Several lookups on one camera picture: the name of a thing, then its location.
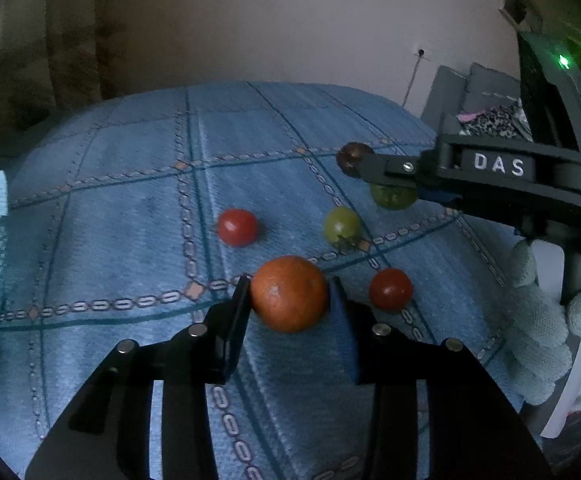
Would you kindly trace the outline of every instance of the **black label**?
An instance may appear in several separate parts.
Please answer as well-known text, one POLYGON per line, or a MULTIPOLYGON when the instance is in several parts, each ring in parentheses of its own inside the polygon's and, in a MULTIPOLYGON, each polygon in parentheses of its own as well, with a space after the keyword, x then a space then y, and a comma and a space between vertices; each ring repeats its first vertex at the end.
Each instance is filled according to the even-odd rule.
POLYGON ((464 150, 461 169, 480 173, 499 174, 522 180, 535 180, 535 161, 528 155, 464 150))

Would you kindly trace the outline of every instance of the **green tomato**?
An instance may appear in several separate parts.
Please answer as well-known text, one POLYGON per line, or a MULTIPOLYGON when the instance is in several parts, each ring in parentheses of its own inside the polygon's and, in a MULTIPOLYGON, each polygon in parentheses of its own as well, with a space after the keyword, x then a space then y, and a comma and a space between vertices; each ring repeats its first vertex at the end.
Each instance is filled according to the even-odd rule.
POLYGON ((386 209, 406 209, 417 201, 417 190, 414 187, 370 184, 370 194, 377 205, 386 209))
POLYGON ((361 219, 348 207, 336 207, 323 221, 323 234, 338 249, 356 246, 361 237, 361 219))

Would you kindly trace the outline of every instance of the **plaid tablecloth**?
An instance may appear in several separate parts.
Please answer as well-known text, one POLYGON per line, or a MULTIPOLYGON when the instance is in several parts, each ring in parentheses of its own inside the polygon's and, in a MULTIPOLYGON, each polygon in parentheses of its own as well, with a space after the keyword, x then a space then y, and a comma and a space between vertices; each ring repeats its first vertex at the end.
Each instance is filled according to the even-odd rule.
MULTIPOLYGON (((423 201, 383 210, 366 184, 337 168, 334 155, 351 140, 379 153, 432 145, 433 131, 393 102, 338 86, 205 84, 104 102, 46 126, 40 138, 32 150, 0 158, 11 209, 0 454, 21 476, 119 340, 170 338, 231 294, 237 276, 283 254, 339 275, 360 301, 376 272, 403 269, 413 301, 400 316, 378 317, 419 340, 460 338, 521 405, 509 392, 498 302, 512 229, 423 201), (346 256, 321 234, 338 205, 363 219, 364 240, 346 256), (229 207, 264 225, 253 245, 219 241, 214 224, 229 207)), ((251 316, 234 378, 208 387, 222 479, 359 476, 372 391, 349 383, 334 338, 328 317, 281 335, 251 316)), ((160 479, 155 404, 151 464, 160 479)), ((424 478, 424 396, 419 419, 424 478)))

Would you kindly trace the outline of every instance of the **orange fruit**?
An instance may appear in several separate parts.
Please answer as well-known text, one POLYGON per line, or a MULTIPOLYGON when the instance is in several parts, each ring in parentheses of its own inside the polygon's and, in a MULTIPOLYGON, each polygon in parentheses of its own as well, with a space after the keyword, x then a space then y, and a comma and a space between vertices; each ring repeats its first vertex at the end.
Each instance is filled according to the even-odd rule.
POLYGON ((328 308, 328 284, 321 270, 299 256, 263 264, 251 282, 253 310, 277 332, 296 333, 315 324, 328 308))

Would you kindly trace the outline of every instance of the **screw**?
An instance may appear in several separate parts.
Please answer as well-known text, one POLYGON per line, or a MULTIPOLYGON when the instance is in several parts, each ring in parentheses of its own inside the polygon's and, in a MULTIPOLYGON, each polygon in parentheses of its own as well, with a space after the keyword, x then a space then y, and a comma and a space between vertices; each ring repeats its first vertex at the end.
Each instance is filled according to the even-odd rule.
POLYGON ((451 352, 461 352, 464 349, 464 344, 454 337, 446 339, 446 348, 451 352))
POLYGON ((390 326, 387 325, 386 323, 376 323, 372 327, 372 333, 380 337, 390 334, 391 330, 392 329, 390 328, 390 326))
POLYGON ((195 323, 188 327, 188 333, 193 337, 201 337, 208 332, 208 327, 203 323, 195 323))
POLYGON ((136 345, 137 343, 135 343, 132 339, 125 339, 117 343, 117 352, 120 354, 127 354, 133 348, 135 348, 136 345))

